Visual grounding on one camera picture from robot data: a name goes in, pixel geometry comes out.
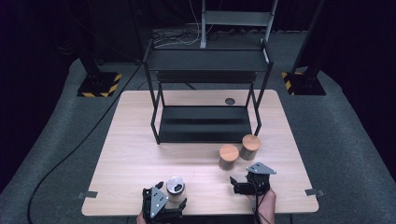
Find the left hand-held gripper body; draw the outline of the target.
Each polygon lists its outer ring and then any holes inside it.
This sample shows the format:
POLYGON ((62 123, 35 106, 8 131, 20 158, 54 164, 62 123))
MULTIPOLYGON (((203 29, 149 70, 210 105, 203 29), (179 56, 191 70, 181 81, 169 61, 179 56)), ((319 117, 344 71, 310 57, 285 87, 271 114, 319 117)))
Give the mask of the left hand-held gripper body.
POLYGON ((143 189, 142 197, 142 214, 147 224, 165 224, 183 217, 183 189, 180 187, 163 193, 160 187, 154 186, 143 189))

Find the glass shaker jar metal lid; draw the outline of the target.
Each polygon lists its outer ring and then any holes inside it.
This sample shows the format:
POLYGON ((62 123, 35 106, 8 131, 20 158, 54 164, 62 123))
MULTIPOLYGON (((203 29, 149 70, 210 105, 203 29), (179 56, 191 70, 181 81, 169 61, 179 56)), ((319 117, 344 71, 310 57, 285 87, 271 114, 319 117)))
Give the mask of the glass shaker jar metal lid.
POLYGON ((172 176, 166 182, 166 191, 169 201, 180 203, 185 199, 186 185, 180 176, 172 176))

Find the glass jar wooden lid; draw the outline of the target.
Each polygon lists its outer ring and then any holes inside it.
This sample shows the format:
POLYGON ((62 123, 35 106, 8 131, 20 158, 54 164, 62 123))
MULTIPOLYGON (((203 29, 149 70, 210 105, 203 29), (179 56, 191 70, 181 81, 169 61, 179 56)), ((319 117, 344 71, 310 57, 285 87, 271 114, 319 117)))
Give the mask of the glass jar wooden lid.
POLYGON ((245 161, 252 161, 260 149, 262 143, 258 136, 247 134, 242 139, 242 147, 240 149, 240 157, 245 161))
POLYGON ((236 160, 239 157, 239 150, 236 146, 226 144, 219 149, 219 167, 224 171, 233 169, 236 160))

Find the grey metal frame stand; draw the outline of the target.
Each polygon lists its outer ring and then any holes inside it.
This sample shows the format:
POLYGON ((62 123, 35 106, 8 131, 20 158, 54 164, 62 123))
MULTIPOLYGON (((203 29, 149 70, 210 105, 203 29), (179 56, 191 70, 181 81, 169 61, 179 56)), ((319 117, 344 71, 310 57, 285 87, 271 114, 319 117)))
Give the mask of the grey metal frame stand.
POLYGON ((271 0, 271 8, 264 12, 207 10, 206 0, 201 1, 201 49, 206 48, 207 25, 264 27, 264 39, 269 40, 278 0, 271 0))

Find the person's right hand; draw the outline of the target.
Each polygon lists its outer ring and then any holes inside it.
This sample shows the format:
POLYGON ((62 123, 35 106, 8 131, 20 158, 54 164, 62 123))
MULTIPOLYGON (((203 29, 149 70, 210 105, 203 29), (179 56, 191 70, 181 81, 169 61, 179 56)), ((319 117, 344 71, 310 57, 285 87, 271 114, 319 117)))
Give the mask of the person's right hand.
POLYGON ((247 197, 250 204, 256 206, 253 214, 257 224, 276 224, 276 194, 272 189, 259 197, 254 195, 248 195, 247 197))

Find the black two-tier metal rack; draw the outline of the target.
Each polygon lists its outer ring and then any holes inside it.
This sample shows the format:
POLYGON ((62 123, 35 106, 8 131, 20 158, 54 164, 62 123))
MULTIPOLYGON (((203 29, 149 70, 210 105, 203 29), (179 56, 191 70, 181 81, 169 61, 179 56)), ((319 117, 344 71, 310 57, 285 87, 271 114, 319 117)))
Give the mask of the black two-tier metal rack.
POLYGON ((260 104, 273 60, 265 40, 253 49, 156 49, 148 46, 143 65, 155 112, 161 122, 150 122, 156 142, 239 143, 260 132, 260 104), (242 105, 175 105, 165 102, 164 84, 245 84, 247 99, 242 105))

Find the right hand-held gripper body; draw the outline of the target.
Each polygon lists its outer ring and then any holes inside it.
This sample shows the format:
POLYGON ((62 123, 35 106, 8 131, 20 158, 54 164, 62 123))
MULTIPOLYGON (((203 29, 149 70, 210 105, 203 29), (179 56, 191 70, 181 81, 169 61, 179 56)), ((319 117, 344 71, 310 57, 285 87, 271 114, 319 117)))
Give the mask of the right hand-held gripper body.
POLYGON ((270 189, 270 175, 276 171, 262 162, 256 162, 247 168, 247 182, 250 195, 265 195, 270 189))

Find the black stand with striped base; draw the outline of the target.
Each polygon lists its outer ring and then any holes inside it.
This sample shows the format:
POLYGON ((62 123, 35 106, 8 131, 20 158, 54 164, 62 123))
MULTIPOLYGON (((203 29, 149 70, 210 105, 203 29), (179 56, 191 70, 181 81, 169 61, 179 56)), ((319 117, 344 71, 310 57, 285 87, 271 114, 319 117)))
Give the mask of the black stand with striped base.
POLYGON ((299 50, 297 58, 289 72, 282 73, 282 78, 289 95, 326 94, 316 76, 306 75, 305 73, 299 73, 297 71, 297 69, 301 66, 301 63, 303 62, 304 52, 307 48, 312 32, 316 26, 318 17, 321 13, 324 3, 325 0, 318 0, 318 6, 315 15, 311 21, 308 33, 304 39, 301 49, 299 50))
POLYGON ((91 45, 87 34, 91 31, 81 15, 84 4, 80 0, 64 0, 67 7, 71 36, 77 49, 78 57, 86 71, 78 96, 109 97, 120 82, 121 74, 117 72, 102 72, 92 56, 91 45))

